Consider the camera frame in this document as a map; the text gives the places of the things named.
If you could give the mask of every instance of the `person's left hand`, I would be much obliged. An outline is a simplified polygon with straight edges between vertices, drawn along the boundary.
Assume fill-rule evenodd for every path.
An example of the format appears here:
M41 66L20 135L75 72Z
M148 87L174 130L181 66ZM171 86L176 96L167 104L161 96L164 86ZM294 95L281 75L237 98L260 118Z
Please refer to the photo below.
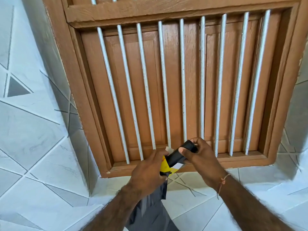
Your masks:
M153 193L167 180L167 176L159 174L163 155L168 155L168 152L154 150L148 159L141 161L133 170L127 186L136 190L140 199Z

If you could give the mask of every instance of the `wooden window frame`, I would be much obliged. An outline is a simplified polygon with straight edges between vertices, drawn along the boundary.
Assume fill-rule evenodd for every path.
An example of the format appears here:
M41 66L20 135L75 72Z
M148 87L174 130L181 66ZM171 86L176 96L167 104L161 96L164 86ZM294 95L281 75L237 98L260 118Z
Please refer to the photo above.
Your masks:
M139 160L114 162L93 82L87 64L80 31L109 28L137 22L157 25L159 20L179 18L207 19L223 13L260 12L281 9L281 21L275 45L270 80L259 140L259 150L219 154L224 168L269 165L275 162L299 62L308 33L308 0L122 0L98 5L73 5L72 0L43 0L50 18L69 85L78 108L101 177L130 175ZM179 172L195 171L191 164Z

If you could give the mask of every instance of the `window bar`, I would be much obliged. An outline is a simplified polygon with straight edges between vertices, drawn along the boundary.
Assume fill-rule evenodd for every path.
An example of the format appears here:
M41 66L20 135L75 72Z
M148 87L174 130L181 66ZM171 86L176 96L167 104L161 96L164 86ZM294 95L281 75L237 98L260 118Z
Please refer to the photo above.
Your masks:
M138 128L138 122L137 122L137 115L136 115L133 91L132 91L132 86L131 86L131 80L130 80L130 77L129 77L129 71L128 71L128 65L127 65L127 59L126 59L126 51L125 51L125 44L124 44L123 33L122 33L122 27L121 27L121 25L117 25L117 28L118 28L118 34L119 34L119 40L120 40L120 46L121 46L121 52L122 52L122 58L123 58L123 64L124 64L124 71L125 71L126 83L127 83L127 88L128 88L128 94L129 94L129 100L130 100L130 103L131 103L131 108L132 108L132 113L133 113L133 120L134 120L134 125L135 125L139 154L140 154L140 159L143 160L142 146L141 146L141 140L140 140L140 134L139 134L139 128Z
M240 90L241 90L241 79L242 79L242 72L243 72L243 62L244 62L244 54L245 54L248 18L249 18L249 12L245 12L243 29L242 29L241 46L240 46L240 57L238 60L238 71L237 71L237 82L236 82L236 89L235 89L234 107L233 107L231 140L230 140L230 151L229 151L230 156L233 155L235 126L236 126L236 117L237 117L237 109L238 109L238 100L240 97Z
M150 93L149 93L149 85L148 85L147 67L146 67L146 64L145 64L142 31L141 31L140 23L137 23L137 33L138 33L139 49L140 49L140 56L141 56L141 65L142 65L143 80L144 80L145 98L146 98L147 106L148 106L148 116L149 116L149 123L150 123L152 147L153 147L153 149L156 149L155 136L154 136L154 126L153 126L153 119L152 119L152 110L151 110L151 101L150 101Z
M164 104L165 104L165 115L166 115L167 139L168 139L168 147L171 147L167 79L166 79L166 67L165 67L165 52L164 52L164 40L163 40L163 24L161 21L158 22L158 34L159 34L159 47L160 47L161 74L163 77L163 88L164 88Z
M257 60L257 65L256 65L255 78L253 81L253 89L252 89L251 103L250 103L250 109L249 109L248 128L247 128L246 145L245 145L246 155L248 155L249 144L250 144L250 139L251 139L253 114L254 114L254 108L256 105L257 91L258 91L259 78L260 78L260 73L261 73L261 66L262 66L262 60L263 60L263 54L264 54L264 48L265 48L267 29L269 25L269 19L270 19L270 10L267 10L265 12L265 16L263 19L260 46L259 46L259 51L258 51L258 60Z
M93 5L96 5L96 0L91 0L91 1L92 1ZM124 153L125 153L126 163L129 164L129 157L128 157L128 151L127 151L126 140L125 140L125 135L124 135L124 129L123 129L121 114L120 114L120 110L119 110L119 104L118 104L118 100L117 100L116 93L115 93L116 91L115 91L115 87L114 87L113 79L112 79L112 75L111 75L109 60L108 60L105 42L104 42L104 38L103 38L103 32L102 32L102 29L100 27L97 28L97 32L98 32L100 46L102 48L103 58L104 58L105 66L106 66L106 72L107 72L107 77L108 77L110 90L111 90L111 94L112 94L112 98L113 98L113 103L114 103L114 106L115 106L116 116L117 116L118 123L119 123L120 134L121 134L121 139L122 139L122 143L123 143L123 149L124 149Z
M183 113L183 137L187 140L186 126L186 92L185 92L185 53L184 53L184 19L180 19L180 51L181 51L181 78L182 78L182 113Z
M223 72L223 67L224 67L226 21L227 21L227 14L223 14L221 17L218 87L217 87L217 104L216 104L216 128L215 128L215 156L216 157L218 156L221 85L222 85L222 72Z
M200 29L200 137L204 139L204 109L205 109L205 16L201 17Z

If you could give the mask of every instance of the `black garbage bag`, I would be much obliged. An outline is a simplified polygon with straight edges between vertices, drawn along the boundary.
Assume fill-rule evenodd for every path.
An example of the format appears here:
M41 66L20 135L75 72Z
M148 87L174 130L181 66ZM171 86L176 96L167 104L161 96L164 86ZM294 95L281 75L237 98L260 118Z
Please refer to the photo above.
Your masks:
M166 194L167 181L137 203L125 227L129 231L179 231L161 202Z

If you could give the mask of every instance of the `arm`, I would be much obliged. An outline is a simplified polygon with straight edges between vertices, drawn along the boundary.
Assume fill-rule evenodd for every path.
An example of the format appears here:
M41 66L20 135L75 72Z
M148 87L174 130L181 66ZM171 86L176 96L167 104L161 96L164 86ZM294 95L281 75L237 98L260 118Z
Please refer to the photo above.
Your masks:
M179 148L179 152L194 165L204 182L218 191L222 178L228 173L220 165L213 150L205 140L194 138L191 141L197 144L199 149L197 154L183 147ZM221 186L219 194L237 224L244 231L292 230L231 176L226 178L225 184Z
M156 151L141 161L132 172L132 177L115 198L90 221L83 231L123 231L137 203L154 192L166 179L160 176L160 165L167 151Z

